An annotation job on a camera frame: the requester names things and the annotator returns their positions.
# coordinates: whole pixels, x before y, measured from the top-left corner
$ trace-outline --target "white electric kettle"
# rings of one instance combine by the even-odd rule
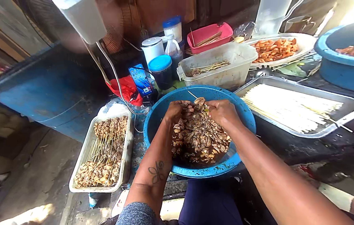
[[[147,64],[149,62],[160,56],[164,55],[164,48],[163,48],[163,39],[165,37],[152,37],[144,40],[142,42],[142,47],[141,49],[144,51],[145,59],[147,61]]]

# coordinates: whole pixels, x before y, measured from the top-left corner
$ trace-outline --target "dark pants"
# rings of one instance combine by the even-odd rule
[[[345,212],[354,221],[354,215]],[[274,225],[271,213],[262,213],[260,224]],[[243,225],[229,185],[203,179],[189,179],[179,225]]]

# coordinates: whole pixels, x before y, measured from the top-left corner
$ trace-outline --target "metal tray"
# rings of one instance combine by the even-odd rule
[[[328,91],[324,90],[319,90],[319,89],[314,89],[308,86],[300,85],[295,81],[292,80],[287,80],[287,79],[282,79],[279,77],[275,76],[262,76],[257,79],[254,79],[247,83],[246,85],[242,86],[238,90],[236,90],[234,93],[238,95],[239,97],[243,97],[249,89],[254,87],[257,84],[267,84],[270,86],[274,87],[279,87],[287,90],[292,90],[300,93],[304,93],[307,95],[313,95],[316,97],[324,98],[324,99],[330,99],[338,102],[342,102],[343,105],[339,110],[335,110],[331,112],[330,116],[333,120],[335,120],[339,125],[344,125],[345,123],[351,121],[354,119],[354,98],[345,96],[345,95],[339,95],[335,93],[331,93]],[[274,124],[278,126],[279,128],[289,132],[290,134],[293,134],[295,136],[299,137],[304,137],[304,138],[321,138],[324,137],[334,130],[336,130],[338,127],[335,123],[331,121],[327,121],[325,125],[319,125],[316,130],[313,130],[311,132],[308,132],[306,134],[299,133],[297,131],[292,130],[291,128],[285,126],[284,124],[281,124],[275,120],[270,119],[269,117],[265,117],[263,115],[260,115],[258,112],[255,110],[252,110],[252,112],[268,121],[271,124]]]
[[[127,130],[126,136],[124,139],[124,148],[123,153],[121,155],[120,162],[120,173],[119,180],[117,181],[115,186],[110,187],[85,187],[85,188],[77,188],[75,186],[74,177],[76,176],[80,166],[85,163],[87,160],[89,150],[91,146],[94,144],[96,136],[94,133],[94,124],[95,122],[101,122],[107,119],[111,119],[114,117],[128,116],[127,119]],[[83,147],[81,148],[80,156],[78,157],[77,163],[74,167],[73,174],[71,175],[69,182],[69,189],[74,193],[110,193],[115,192],[122,184],[128,182],[130,177],[130,167],[131,167],[131,151],[133,149],[133,134],[134,134],[134,120],[131,118],[131,112],[128,110],[120,111],[120,113],[116,116],[110,116],[106,118],[100,118],[99,116],[94,117],[92,119],[91,124],[89,125],[87,136],[85,136]]]
[[[297,44],[298,44],[298,51],[294,53],[293,56],[276,60],[273,62],[262,62],[262,63],[252,63],[250,68],[255,69],[255,68],[262,68],[264,67],[275,67],[275,66],[280,66],[285,63],[289,63],[291,61],[294,61],[296,59],[301,58],[302,56],[308,54],[310,51],[312,51],[313,46],[316,43],[317,38],[313,37],[312,35],[309,34],[301,34],[301,33],[280,33],[280,34],[273,34],[273,35],[263,35],[259,36],[254,39],[249,39],[247,41],[244,41],[243,43],[246,44],[254,44],[258,42],[259,40],[278,40],[278,39],[297,39]]]

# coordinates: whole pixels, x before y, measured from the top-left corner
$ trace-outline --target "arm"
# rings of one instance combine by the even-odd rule
[[[171,132],[185,113],[193,112],[189,101],[171,102],[162,122],[139,165],[125,206],[132,202],[146,203],[159,218],[163,191],[171,170]]]
[[[280,225],[341,224],[354,222],[300,177],[240,121],[228,100],[206,102],[210,116],[228,133],[237,153]]]

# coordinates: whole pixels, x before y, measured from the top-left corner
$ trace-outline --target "red bag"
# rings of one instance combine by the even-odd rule
[[[128,102],[131,99],[131,96],[137,91],[137,87],[135,86],[135,83],[133,81],[133,78],[128,75],[123,78],[119,78],[120,86],[121,86],[121,93],[123,94],[123,98],[126,102]],[[120,96],[120,91],[119,91],[119,86],[117,85],[116,79],[110,80],[110,84],[106,83],[106,85],[109,87],[112,92]],[[138,94],[136,99],[133,99],[130,101],[131,104],[136,105],[136,106],[141,106],[142,105],[142,97],[140,94]]]

